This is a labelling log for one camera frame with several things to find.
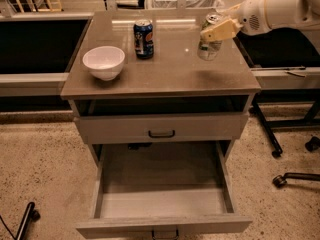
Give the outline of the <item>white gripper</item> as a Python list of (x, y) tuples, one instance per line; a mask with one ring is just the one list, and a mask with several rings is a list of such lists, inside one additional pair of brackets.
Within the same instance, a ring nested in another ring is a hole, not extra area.
[(271, 28), (266, 18), (266, 0), (245, 0), (229, 8), (218, 9), (221, 15), (230, 15), (216, 24), (205, 27), (200, 38), (205, 42), (223, 41), (234, 38), (239, 31), (254, 36), (268, 33)]

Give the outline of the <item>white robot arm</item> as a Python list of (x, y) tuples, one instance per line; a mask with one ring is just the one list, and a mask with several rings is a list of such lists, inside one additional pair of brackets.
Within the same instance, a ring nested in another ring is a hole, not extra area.
[(320, 0), (245, 0), (220, 12), (221, 18), (200, 32), (203, 41), (249, 36), (279, 28), (314, 30), (320, 25)]

